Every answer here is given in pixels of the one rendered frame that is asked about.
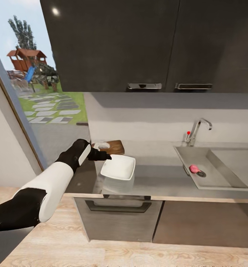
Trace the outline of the bowl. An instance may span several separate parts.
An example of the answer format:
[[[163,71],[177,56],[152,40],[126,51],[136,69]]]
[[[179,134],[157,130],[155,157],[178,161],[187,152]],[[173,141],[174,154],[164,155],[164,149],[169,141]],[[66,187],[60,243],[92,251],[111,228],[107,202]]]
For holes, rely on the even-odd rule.
[[[135,168],[135,158],[123,155],[111,155],[112,160],[107,159],[100,173],[110,179],[128,181],[132,178]]]

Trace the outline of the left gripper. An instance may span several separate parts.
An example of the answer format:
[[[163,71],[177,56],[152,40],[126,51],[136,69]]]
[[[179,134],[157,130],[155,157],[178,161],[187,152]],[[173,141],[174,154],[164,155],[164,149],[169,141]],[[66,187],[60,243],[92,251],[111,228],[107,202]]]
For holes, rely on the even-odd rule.
[[[89,161],[105,161],[107,159],[112,160],[110,154],[107,154],[106,151],[98,151],[94,148],[95,155],[92,158],[88,158]]]

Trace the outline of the vidalia onion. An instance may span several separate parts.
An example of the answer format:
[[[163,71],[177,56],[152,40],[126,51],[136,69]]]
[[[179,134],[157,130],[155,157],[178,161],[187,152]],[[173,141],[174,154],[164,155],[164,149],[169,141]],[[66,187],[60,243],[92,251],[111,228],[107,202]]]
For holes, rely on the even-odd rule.
[[[196,165],[191,165],[191,166],[189,166],[189,169],[190,169],[190,171],[193,172],[193,173],[199,173],[199,172],[201,172],[201,171],[199,170],[199,168],[198,168]]]

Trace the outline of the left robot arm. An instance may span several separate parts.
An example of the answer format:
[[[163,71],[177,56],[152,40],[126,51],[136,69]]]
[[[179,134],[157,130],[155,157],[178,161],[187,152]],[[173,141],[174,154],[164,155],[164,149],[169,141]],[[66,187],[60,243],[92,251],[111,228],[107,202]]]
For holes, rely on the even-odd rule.
[[[64,192],[85,158],[89,161],[112,160],[106,142],[93,146],[77,140],[45,171],[21,187],[9,200],[0,204],[0,264],[39,223],[55,213]]]

